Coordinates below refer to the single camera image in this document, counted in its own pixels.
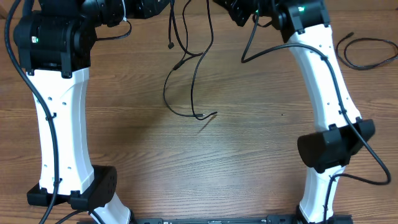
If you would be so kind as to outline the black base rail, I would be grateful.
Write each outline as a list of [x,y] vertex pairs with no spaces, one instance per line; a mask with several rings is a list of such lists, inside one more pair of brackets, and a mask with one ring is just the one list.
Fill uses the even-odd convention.
[[268,215],[262,218],[136,218],[138,224],[298,224],[305,223],[295,215]]

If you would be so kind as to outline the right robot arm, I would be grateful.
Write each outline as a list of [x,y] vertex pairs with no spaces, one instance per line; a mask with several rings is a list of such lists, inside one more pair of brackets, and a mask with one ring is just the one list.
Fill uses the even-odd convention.
[[298,153],[307,166],[303,198],[296,223],[352,223],[335,215],[333,199],[338,180],[350,159],[375,132],[363,120],[341,74],[333,48],[330,17],[323,1],[229,1],[225,8],[238,26],[251,16],[271,17],[284,47],[290,49],[303,75],[313,107],[315,132],[300,136]]

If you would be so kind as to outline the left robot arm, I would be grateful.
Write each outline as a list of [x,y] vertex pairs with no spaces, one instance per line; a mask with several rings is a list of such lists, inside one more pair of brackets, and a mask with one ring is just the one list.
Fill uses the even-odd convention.
[[94,166],[86,138],[85,99],[96,28],[160,14],[167,1],[41,1],[7,33],[18,48],[12,61],[34,94],[42,170],[27,193],[30,205],[69,203],[98,223],[133,223],[116,194],[113,166]]

